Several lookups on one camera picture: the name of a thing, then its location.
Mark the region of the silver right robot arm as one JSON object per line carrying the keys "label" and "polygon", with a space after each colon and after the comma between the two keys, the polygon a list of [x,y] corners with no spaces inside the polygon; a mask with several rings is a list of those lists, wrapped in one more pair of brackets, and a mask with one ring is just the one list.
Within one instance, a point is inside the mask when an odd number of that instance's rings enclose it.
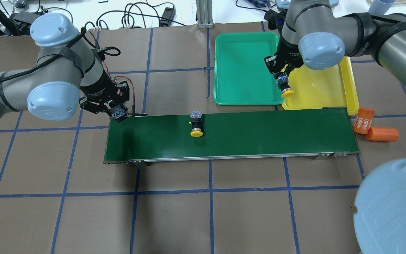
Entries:
{"label": "silver right robot arm", "polygon": [[[282,95],[288,76],[305,65],[323,70],[343,57],[370,55],[406,85],[406,14],[367,13],[336,18],[327,0],[292,0],[287,11],[269,17],[280,34],[277,51],[264,58]],[[356,198],[354,229],[363,254],[406,254],[406,158],[370,172]]]}

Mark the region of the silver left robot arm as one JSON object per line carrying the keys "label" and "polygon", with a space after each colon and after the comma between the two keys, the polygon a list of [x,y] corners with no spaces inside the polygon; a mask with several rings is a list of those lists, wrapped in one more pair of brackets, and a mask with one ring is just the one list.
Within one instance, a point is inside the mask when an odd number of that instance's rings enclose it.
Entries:
{"label": "silver left robot arm", "polygon": [[104,50],[89,48],[85,34],[85,27],[78,29],[60,13],[36,19],[30,27],[40,47],[36,65],[0,72],[0,119],[27,110],[39,119],[63,121],[78,107],[117,122],[127,119],[129,85],[111,79],[99,56]]}

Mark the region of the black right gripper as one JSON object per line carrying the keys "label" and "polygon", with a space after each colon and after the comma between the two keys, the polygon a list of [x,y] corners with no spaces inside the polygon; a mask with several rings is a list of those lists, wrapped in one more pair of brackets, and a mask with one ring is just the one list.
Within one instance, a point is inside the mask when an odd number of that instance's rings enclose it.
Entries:
{"label": "black right gripper", "polygon": [[285,73],[289,75],[295,68],[303,66],[298,45],[284,39],[279,39],[277,51],[273,56],[266,56],[264,62],[271,74]]}

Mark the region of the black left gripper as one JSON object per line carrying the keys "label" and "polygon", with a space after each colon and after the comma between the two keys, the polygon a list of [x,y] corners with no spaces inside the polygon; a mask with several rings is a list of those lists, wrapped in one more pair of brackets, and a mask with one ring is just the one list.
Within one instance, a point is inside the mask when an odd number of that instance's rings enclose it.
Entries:
{"label": "black left gripper", "polygon": [[102,76],[92,85],[81,86],[84,97],[79,99],[79,106],[93,114],[104,112],[111,114],[111,106],[125,104],[130,100],[130,90],[127,82],[115,82],[108,76]]}

